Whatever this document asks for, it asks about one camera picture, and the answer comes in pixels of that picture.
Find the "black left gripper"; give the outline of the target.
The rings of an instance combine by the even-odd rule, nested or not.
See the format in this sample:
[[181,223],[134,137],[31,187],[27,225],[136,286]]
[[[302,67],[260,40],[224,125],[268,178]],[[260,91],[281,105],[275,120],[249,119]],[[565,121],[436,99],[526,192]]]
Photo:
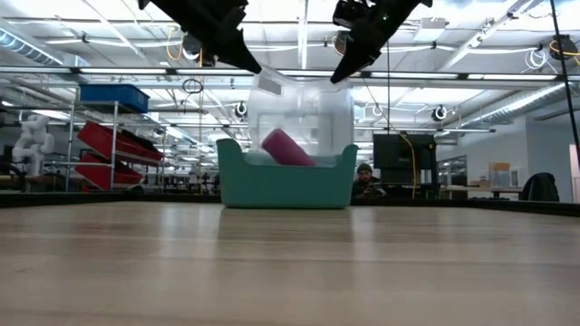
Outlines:
[[204,56],[211,54],[238,69],[259,74],[261,65],[247,49],[239,24],[246,16],[247,0],[138,0],[144,10],[157,6],[180,29],[199,43]]

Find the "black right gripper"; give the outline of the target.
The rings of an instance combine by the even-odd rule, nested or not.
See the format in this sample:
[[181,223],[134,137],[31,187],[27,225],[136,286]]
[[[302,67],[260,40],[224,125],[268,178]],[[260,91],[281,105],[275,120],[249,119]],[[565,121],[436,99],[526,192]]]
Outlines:
[[347,28],[349,38],[345,41],[343,58],[335,68],[330,82],[341,82],[372,65],[381,55],[381,48],[419,5],[432,7],[433,1],[338,1],[333,12],[333,23]]

